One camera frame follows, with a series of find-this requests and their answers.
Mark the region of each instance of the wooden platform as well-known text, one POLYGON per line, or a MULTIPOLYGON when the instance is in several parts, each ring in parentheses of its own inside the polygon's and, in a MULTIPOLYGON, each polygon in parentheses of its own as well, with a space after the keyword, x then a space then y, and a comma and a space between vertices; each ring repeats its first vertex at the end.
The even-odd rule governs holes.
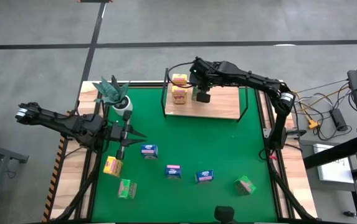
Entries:
POLYGON ((172 84, 168 85, 166 115, 194 116, 204 118, 239 119, 239 89, 238 87, 216 86, 210 89, 210 103, 192 100, 192 88, 187 89, 187 102, 183 105, 173 103, 172 84))
MULTIPOLYGON (((95 103, 93 100, 96 97, 97 90, 92 85, 92 82, 83 82, 79 96, 80 114, 94 112, 95 103)), ((265 124, 268 128, 270 127, 270 123, 268 121, 267 107, 262 93, 260 94, 260 99, 263 106, 265 124)), ((293 127, 293 119, 292 116, 289 115, 286 122, 286 128, 290 129, 293 127)), ((293 144, 294 146, 299 146, 298 142, 293 139, 288 139, 287 143, 293 144)), ((47 199, 45 201, 45 211, 42 219, 43 222, 51 218, 58 217, 72 201, 80 187, 80 180, 82 177, 86 151, 85 149, 81 149, 78 152, 69 155, 67 158, 64 158, 64 152, 61 150, 63 146, 66 146, 66 153, 69 153, 70 151, 78 148, 78 144, 75 141, 67 141, 64 138, 60 140, 59 149, 57 150, 57 157, 55 160, 55 170, 53 171, 51 177, 50 190, 48 195, 45 195, 47 199)), ((290 190, 297 198, 297 200, 302 204, 305 210, 314 217, 317 217, 312 193, 308 184, 307 173, 303 163, 302 153, 298 149, 285 146, 282 149, 282 155, 290 190)), ((85 194, 85 198, 83 200, 81 215, 82 218, 85 218, 87 214, 86 211, 88 206, 89 190, 90 188, 85 194)), ((278 194, 280 197, 283 217, 288 217, 285 197, 281 190, 279 190, 278 194)))

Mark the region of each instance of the wooden table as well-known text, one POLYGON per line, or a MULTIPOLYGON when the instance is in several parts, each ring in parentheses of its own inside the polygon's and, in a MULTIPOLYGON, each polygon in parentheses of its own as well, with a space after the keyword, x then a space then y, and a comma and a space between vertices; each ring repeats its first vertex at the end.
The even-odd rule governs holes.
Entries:
MULTIPOLYGON (((147 85, 160 87, 160 83, 162 82, 132 82, 132 84, 139 85, 139 87, 147 85)), ((94 113, 95 102, 93 102, 93 100, 97 97, 97 94, 98 91, 92 85, 92 82, 83 82, 79 95, 80 114, 94 113)), ((270 120, 265 97, 263 93, 259 93, 259 96, 262 105, 262 114, 265 128, 270 128, 270 120)), ((290 129, 293 127, 293 119, 290 115, 287 118, 286 128, 290 129)), ((286 143, 297 147, 299 146, 298 142, 294 139, 288 139, 286 143)), ((83 173, 87 171, 85 173, 89 174, 93 168, 93 162, 96 155, 95 153, 86 151, 85 149, 80 149, 65 158, 67 153, 77 149, 78 147, 79 145, 74 140, 69 141, 63 137, 60 138, 59 147, 56 152, 57 155, 55 159, 54 171, 51 177, 49 193, 45 201, 45 211, 42 218, 43 222, 46 222, 51 218, 58 217, 64 211, 64 209, 74 198, 75 194, 78 192, 83 173)), ((303 163, 302 153, 298 149, 285 146, 282 149, 282 157, 290 190, 306 209, 306 211, 314 217, 317 217, 312 193, 308 184, 307 173, 303 163)), ((91 187, 88 188, 84 196, 83 204, 80 209, 80 215, 73 214, 70 218, 87 217, 90 190, 91 187)), ((282 208, 282 217, 288 218, 289 215, 286 206, 286 199, 279 187, 278 195, 282 208)))

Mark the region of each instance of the gray floor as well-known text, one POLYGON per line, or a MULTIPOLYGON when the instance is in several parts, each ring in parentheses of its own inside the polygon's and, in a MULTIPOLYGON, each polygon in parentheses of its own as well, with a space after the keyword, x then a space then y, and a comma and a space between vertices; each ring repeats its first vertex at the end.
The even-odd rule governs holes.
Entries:
MULTIPOLYGON (((98 10, 99 4, 74 0, 0 0, 0 44, 88 44, 98 10)), ((116 0, 107 5, 98 43, 351 39, 357 39, 357 0, 116 0)), ((0 223, 40 221, 59 138, 51 130, 17 124, 17 104, 36 101, 61 113, 71 109, 87 53, 0 50, 0 146, 30 155, 26 165, 10 165, 17 177, 5 178, 0 223)), ((97 49, 88 79, 114 74, 120 80, 161 80, 166 67, 195 56, 229 60, 244 70, 285 80, 294 90, 342 80, 348 70, 357 69, 357 45, 97 49)), ((330 93, 342 84, 318 91, 330 93)), ((347 101, 340 108, 356 128, 357 114, 347 101)), ((320 103, 317 109, 329 106, 320 103)), ((306 128, 302 116, 299 123, 306 128)), ((324 131, 333 131, 330 121, 324 131)), ((356 135, 352 131, 331 141, 356 135)), ((303 139, 317 140, 312 133, 303 139)), ((353 209, 348 192, 313 189, 313 196, 320 218, 357 223, 341 215, 353 209)))

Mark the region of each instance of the green table surface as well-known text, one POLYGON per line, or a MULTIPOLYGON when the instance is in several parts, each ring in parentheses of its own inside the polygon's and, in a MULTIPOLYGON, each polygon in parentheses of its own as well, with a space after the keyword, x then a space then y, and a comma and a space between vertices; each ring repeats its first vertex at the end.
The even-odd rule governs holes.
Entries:
MULTIPOLYGON (((104 174, 108 156, 118 143, 109 145, 101 160, 93 222, 213 222, 217 205, 232 206, 239 222, 276 221, 267 164, 258 157, 263 148, 255 91, 249 89, 249 109, 235 120, 163 116, 161 88, 130 88, 133 127, 147 135, 144 144, 156 144, 159 159, 146 160, 139 144, 126 148, 122 179, 138 183, 135 198, 117 198, 120 179, 104 174), (167 179, 164 168, 180 165, 182 179, 167 179), (214 180, 195 184, 197 171, 214 171, 214 180), (240 196, 233 183, 246 175, 257 190, 240 196)), ((240 89, 240 106, 245 106, 240 89)), ((113 110, 110 120, 121 120, 113 110)))

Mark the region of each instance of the desk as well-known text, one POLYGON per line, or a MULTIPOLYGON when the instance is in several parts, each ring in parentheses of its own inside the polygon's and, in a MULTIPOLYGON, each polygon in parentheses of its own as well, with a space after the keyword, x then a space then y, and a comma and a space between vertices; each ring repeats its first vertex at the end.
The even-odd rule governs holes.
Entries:
MULTIPOLYGON (((78 211, 71 218, 91 217, 94 222, 212 222, 214 221, 212 217, 214 207, 216 205, 227 205, 227 203, 235 208, 235 218, 240 222, 273 222, 278 216, 288 217, 289 212, 285 204, 285 197, 279 190, 274 194, 272 189, 275 186, 271 184, 267 165, 264 161, 258 159, 258 152, 263 148, 261 124, 265 125, 266 128, 270 125, 267 104, 262 94, 258 95, 258 92, 249 90, 249 110, 240 123, 236 123, 235 121, 207 118, 170 116, 164 118, 160 108, 161 82, 133 82, 131 86, 129 96, 133 101, 133 114, 142 111, 143 114, 147 114, 151 118, 150 120, 152 120, 149 124, 142 123, 139 117, 136 118, 134 116, 132 125, 139 132, 145 133, 148 136, 148 143, 159 145, 160 158, 156 161, 143 160, 140 158, 140 145, 130 146, 126 151, 125 160, 123 161, 122 177, 138 182, 136 199, 132 201, 118 200, 117 185, 119 180, 110 175, 103 174, 101 169, 98 182, 87 190, 82 204, 79 205, 78 211), (145 96, 149 101, 155 99, 155 103, 148 103, 148 107, 141 106, 141 102, 138 101, 140 94, 141 97, 145 96), (188 126, 192 124, 206 128, 189 129, 188 126), (156 129, 156 131, 149 131, 149 128, 156 129), (196 143, 198 140, 205 142, 206 139, 203 139, 198 134, 201 131, 212 138, 217 136, 220 136, 223 140, 231 138, 231 143, 226 144, 228 141, 224 142, 227 145, 227 149, 221 148, 222 143, 218 143, 220 148, 217 149, 217 147, 206 142, 206 148, 212 153, 194 151, 190 150, 193 149, 191 147, 183 148, 177 142, 174 142, 174 139, 169 137, 169 133, 166 132, 166 128, 180 129, 186 138, 185 142, 188 146, 198 144, 196 143), (243 138, 249 135, 251 135, 251 138, 248 141, 243 141, 243 138), (166 164, 182 165, 183 179, 179 180, 181 182, 166 180, 163 177, 164 166, 166 164), (137 167, 147 168, 140 169, 136 173, 134 170, 137 167), (215 180, 205 185, 193 183, 194 171, 199 169, 214 169, 215 180), (253 180, 254 184, 258 187, 255 194, 246 197, 235 195, 232 182, 240 175, 247 175, 253 180), (157 191, 145 190, 152 187, 152 183, 154 184, 153 187, 157 188, 157 191), (179 192, 182 196, 171 195, 169 190, 179 192), (210 200, 206 200, 209 197, 212 197, 212 203, 210 200), (200 206, 195 204, 201 203, 202 200, 207 203, 200 206), (161 205, 146 206, 147 203, 152 201, 159 202, 161 205), (182 207, 197 208, 197 210, 187 214, 181 212, 178 214, 169 213, 165 216, 162 213, 159 213, 157 216, 149 215, 158 210, 163 211, 166 205, 173 208, 181 207, 181 209, 182 207)), ((97 97, 97 94, 91 82, 83 83, 79 96, 80 114, 93 113, 96 110, 93 99, 97 97)), ((113 112, 108 117, 110 119, 117 118, 113 112)), ((293 127, 291 117, 288 118, 287 127, 293 127)), ((298 145, 294 140, 288 140, 287 142, 296 146, 298 145)), ((75 152, 69 157, 64 157, 66 153, 73 151, 77 147, 78 145, 75 141, 68 141, 64 138, 60 139, 51 178, 50 192, 45 203, 43 221, 55 218, 63 212, 64 208, 77 193, 83 178, 93 169, 95 154, 85 149, 75 152)), ((112 144, 102 156, 101 168, 103 168, 108 154, 111 156, 115 155, 115 147, 112 144)), ((285 168, 290 190, 306 208, 307 212, 316 216, 301 152, 290 147, 285 147, 282 150, 282 157, 284 165, 281 164, 279 166, 276 163, 276 166, 285 168)))

